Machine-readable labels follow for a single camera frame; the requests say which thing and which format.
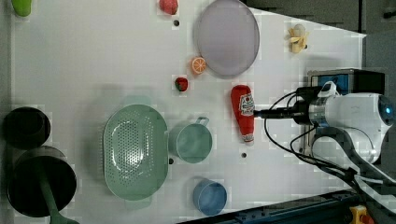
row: white table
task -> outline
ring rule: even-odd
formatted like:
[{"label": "white table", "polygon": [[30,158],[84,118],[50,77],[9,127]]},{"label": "white table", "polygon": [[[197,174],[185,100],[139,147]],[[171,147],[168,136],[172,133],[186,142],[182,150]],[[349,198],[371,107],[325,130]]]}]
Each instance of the white table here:
[{"label": "white table", "polygon": [[[12,20],[12,100],[33,105],[51,119],[47,145],[73,164],[78,190],[62,211],[85,224],[175,223],[204,217],[192,204],[192,190],[203,178],[218,180],[229,193],[222,213],[301,199],[344,189],[342,181],[269,143],[256,119],[255,145],[241,142],[230,90],[247,83],[257,107],[269,107],[303,86],[311,69],[361,68],[364,35],[252,9],[261,46],[255,63],[240,77],[218,79],[207,69],[193,77],[188,61],[198,55],[192,31],[210,1],[179,1],[176,16],[164,16],[156,0],[34,1],[28,20]],[[173,26],[173,20],[180,26]],[[297,23],[310,32],[308,49],[292,54],[288,29]],[[173,85],[186,75],[191,87]],[[132,209],[108,189],[101,144],[110,115],[131,95],[145,94],[171,130],[184,119],[210,118],[214,137],[200,164],[175,158],[150,205]],[[271,120],[270,132],[285,146],[300,132],[292,120]],[[15,212],[14,223],[48,223],[49,218]]]}]

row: black pot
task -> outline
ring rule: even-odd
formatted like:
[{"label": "black pot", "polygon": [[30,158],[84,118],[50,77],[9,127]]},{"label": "black pot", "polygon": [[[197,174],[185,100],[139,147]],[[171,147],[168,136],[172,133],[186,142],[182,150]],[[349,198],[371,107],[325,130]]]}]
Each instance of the black pot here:
[{"label": "black pot", "polygon": [[38,109],[21,107],[5,117],[3,133],[7,143],[14,147],[41,147],[50,136],[50,120]]},{"label": "black pot", "polygon": [[54,147],[39,147],[21,155],[8,180],[8,200],[18,212],[26,216],[46,217],[50,212],[35,174],[37,162],[43,165],[59,211],[73,199],[77,179],[64,154]]}]

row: ketchup bottle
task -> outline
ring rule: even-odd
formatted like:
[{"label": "ketchup bottle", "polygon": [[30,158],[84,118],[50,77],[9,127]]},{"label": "ketchup bottle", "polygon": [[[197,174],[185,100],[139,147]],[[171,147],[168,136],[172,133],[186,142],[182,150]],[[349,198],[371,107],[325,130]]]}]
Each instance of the ketchup bottle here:
[{"label": "ketchup bottle", "polygon": [[254,141],[254,102],[249,86],[238,85],[231,90],[233,112],[239,124],[242,139],[248,145]]}]

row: green basket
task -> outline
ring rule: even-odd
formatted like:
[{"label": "green basket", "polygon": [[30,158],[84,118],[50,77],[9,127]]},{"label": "green basket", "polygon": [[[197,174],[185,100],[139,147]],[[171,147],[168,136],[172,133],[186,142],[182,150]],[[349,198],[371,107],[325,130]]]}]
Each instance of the green basket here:
[{"label": "green basket", "polygon": [[108,121],[104,133],[105,179],[120,198],[151,196],[168,173],[167,127],[147,105],[128,105]]}]

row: orange slice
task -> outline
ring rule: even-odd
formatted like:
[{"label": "orange slice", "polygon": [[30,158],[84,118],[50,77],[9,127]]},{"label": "orange slice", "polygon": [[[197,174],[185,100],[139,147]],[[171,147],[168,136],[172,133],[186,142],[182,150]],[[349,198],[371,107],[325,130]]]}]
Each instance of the orange slice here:
[{"label": "orange slice", "polygon": [[195,75],[202,74],[206,69],[206,62],[205,59],[202,57],[196,57],[191,62],[191,71]]}]

